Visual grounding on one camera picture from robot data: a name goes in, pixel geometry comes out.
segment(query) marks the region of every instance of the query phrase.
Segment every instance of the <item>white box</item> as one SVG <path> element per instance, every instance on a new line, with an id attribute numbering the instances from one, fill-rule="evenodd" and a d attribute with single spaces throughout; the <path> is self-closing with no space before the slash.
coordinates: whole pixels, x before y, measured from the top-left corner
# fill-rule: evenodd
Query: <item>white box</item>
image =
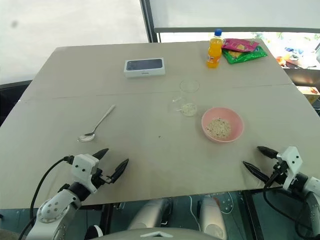
<path id="1" fill-rule="evenodd" d="M 127 78 L 165 75 L 165 62 L 163 57 L 126 60 L 124 75 Z"/>

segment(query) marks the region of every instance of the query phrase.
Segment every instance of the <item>spoon handle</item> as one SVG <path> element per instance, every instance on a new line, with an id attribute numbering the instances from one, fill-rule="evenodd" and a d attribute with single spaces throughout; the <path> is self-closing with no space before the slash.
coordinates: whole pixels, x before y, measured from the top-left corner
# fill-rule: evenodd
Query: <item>spoon handle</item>
<path id="1" fill-rule="evenodd" d="M 108 111 L 103 115 L 103 117 L 100 119 L 100 121 L 96 124 L 94 130 L 92 131 L 93 133 L 96 131 L 97 127 L 100 125 L 100 123 L 112 112 L 113 109 L 115 109 L 116 105 L 112 105 Z"/>

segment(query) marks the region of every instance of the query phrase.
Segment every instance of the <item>beige table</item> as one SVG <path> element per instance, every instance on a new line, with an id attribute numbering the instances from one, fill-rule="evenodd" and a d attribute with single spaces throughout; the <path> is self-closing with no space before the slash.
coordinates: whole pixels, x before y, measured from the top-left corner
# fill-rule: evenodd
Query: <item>beige table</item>
<path id="1" fill-rule="evenodd" d="M 105 147 L 110 151 L 100 166 L 106 174 L 125 158 L 130 162 L 115 184 L 104 185 L 85 204 L 261 188 L 242 164 L 251 162 L 271 173 L 274 161 L 261 156 L 258 145 L 277 150 L 297 146 L 304 161 L 301 171 L 320 177 L 320 119 L 293 84 L 219 91 L 201 87 L 194 117 L 171 109 L 176 94 L 22 100 L 0 128 L 0 208 L 28 208 L 41 176 L 54 162 Z M 77 136 L 91 129 L 111 104 L 117 107 L 101 124 L 96 139 L 77 142 Z M 221 106 L 237 111 L 245 124 L 243 135 L 228 144 L 209 141 L 200 125 L 206 109 Z M 49 174 L 36 206 L 72 182 L 70 169 L 62 163 Z"/>
<path id="2" fill-rule="evenodd" d="M 207 41 L 59 47 L 21 99 L 170 92 L 179 90 L 184 79 L 197 80 L 202 88 L 216 91 L 291 84 L 265 44 L 256 41 L 268 57 L 234 65 L 222 57 L 217 69 L 206 66 Z M 164 57 L 166 75 L 125 78 L 125 60 L 156 57 Z"/>

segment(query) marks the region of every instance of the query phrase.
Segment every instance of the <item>pink snack bag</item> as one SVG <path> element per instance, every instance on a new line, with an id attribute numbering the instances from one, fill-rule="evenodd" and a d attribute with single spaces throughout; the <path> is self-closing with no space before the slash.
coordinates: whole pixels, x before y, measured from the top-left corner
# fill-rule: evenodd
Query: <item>pink snack bag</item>
<path id="1" fill-rule="evenodd" d="M 237 52 L 253 52 L 259 45 L 256 41 L 248 41 L 244 39 L 226 38 L 223 41 L 222 48 Z"/>

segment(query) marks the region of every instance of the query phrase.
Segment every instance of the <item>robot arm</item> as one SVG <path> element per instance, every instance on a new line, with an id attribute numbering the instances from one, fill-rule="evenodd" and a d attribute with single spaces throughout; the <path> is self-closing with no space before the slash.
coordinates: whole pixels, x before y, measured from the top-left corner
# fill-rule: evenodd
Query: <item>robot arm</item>
<path id="1" fill-rule="evenodd" d="M 129 159 L 115 169 L 112 176 L 103 176 L 99 160 L 108 149 L 93 155 L 79 154 L 71 161 L 72 185 L 65 184 L 54 197 L 45 201 L 36 213 L 36 221 L 26 240 L 63 240 L 76 211 L 90 194 L 103 184 L 113 184 L 124 172 Z"/>
<path id="2" fill-rule="evenodd" d="M 259 151 L 278 162 L 273 166 L 272 176 L 260 172 L 260 170 L 248 162 L 243 162 L 245 167 L 258 179 L 267 183 L 276 175 L 274 181 L 282 185 L 285 190 L 305 199 L 310 208 L 312 231 L 315 236 L 320 235 L 320 180 L 315 177 L 308 177 L 299 172 L 302 166 L 302 158 L 295 146 L 289 146 L 283 152 L 277 152 L 265 146 L 258 146 Z"/>

